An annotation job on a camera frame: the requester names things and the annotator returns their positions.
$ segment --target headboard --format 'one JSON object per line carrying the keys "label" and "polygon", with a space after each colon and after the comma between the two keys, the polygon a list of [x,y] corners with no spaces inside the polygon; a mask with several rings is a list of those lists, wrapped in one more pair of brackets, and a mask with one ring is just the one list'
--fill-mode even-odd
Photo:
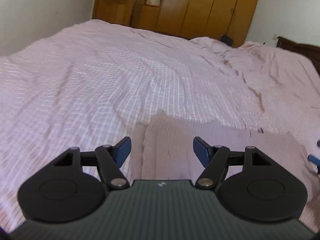
{"label": "headboard", "polygon": [[277,47],[299,53],[309,58],[320,75],[320,47],[295,43],[283,37],[279,37]]}

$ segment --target wardrobe door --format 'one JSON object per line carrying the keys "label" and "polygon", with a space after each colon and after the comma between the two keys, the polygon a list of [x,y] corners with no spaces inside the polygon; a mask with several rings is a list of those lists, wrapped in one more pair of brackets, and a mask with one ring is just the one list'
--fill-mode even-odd
{"label": "wardrobe door", "polygon": [[241,46],[249,31],[252,17],[258,0],[238,0],[235,13],[228,30],[228,36],[232,38],[233,47]]}
{"label": "wardrobe door", "polygon": [[214,0],[190,0],[180,36],[193,39],[204,35]]}
{"label": "wardrobe door", "polygon": [[162,0],[156,31],[179,36],[189,0]]}
{"label": "wardrobe door", "polygon": [[226,34],[232,19],[237,0],[214,0],[205,36],[220,40]]}

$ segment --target white logo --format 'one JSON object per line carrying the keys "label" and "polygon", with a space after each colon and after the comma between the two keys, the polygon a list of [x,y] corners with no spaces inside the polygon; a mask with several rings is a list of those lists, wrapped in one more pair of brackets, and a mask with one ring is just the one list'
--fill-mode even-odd
{"label": "white logo", "polygon": [[167,185],[164,181],[161,181],[160,183],[158,183],[159,187],[164,187],[165,185]]}

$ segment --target black circular disc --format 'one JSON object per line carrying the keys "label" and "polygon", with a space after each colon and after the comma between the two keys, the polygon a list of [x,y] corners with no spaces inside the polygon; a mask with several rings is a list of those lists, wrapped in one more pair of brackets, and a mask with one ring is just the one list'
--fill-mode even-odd
{"label": "black circular disc", "polygon": [[104,199],[102,184],[80,172],[59,172],[50,178],[36,174],[18,191],[26,218],[47,223],[78,220],[95,211]]}
{"label": "black circular disc", "polygon": [[263,171],[262,167],[226,179],[218,195],[232,213],[259,222],[299,218],[308,197],[303,183],[289,172]]}

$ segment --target gray ribbed panel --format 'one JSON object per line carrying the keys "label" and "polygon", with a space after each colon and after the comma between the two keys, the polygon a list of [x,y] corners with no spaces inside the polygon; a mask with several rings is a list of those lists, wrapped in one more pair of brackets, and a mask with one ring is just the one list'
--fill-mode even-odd
{"label": "gray ribbed panel", "polygon": [[225,210],[214,193],[189,181],[135,181],[112,192],[105,203],[79,221],[46,225],[25,222],[11,235],[16,240],[302,240],[313,233],[299,221],[260,225]]}

